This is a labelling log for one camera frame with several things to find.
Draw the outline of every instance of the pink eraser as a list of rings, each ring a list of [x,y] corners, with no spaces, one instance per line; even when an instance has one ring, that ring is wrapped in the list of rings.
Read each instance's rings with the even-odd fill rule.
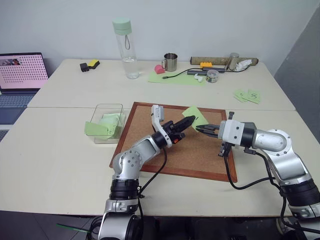
[[[165,69],[158,64],[157,66],[154,67],[154,71],[156,72],[156,74],[164,74],[165,73]]]

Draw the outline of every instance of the water bottle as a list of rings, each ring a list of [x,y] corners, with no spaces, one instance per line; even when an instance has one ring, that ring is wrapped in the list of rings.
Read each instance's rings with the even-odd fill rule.
[[[120,55],[128,79],[139,77],[138,63],[134,48],[130,19],[118,17],[112,21]]]

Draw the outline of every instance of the cork board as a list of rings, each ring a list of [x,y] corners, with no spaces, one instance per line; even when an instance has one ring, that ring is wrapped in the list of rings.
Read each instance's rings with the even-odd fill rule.
[[[151,106],[153,103],[134,102],[121,138],[115,149],[113,158],[136,143],[154,130],[151,123]],[[164,121],[180,121],[184,116],[182,112],[188,107],[163,105]],[[199,108],[203,116],[211,124],[219,125],[227,120],[226,111],[221,109]],[[185,138],[171,148],[167,148],[167,163],[162,174],[179,175],[193,178],[228,181],[224,159],[218,156],[222,141],[206,136],[189,127],[184,131]],[[233,153],[229,154],[230,174],[233,182],[237,182],[237,175]],[[155,173],[164,162],[164,153],[146,162],[141,171]]]

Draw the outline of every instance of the laptop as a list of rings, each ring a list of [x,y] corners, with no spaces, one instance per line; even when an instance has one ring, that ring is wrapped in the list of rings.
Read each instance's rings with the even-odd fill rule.
[[[40,52],[0,54],[0,125],[12,125],[48,73]]]

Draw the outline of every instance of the mint green bottle cap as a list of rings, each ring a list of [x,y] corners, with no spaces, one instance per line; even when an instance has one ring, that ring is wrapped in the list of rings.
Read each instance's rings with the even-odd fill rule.
[[[131,22],[127,17],[117,17],[112,21],[114,32],[118,35],[128,35],[132,33]]]

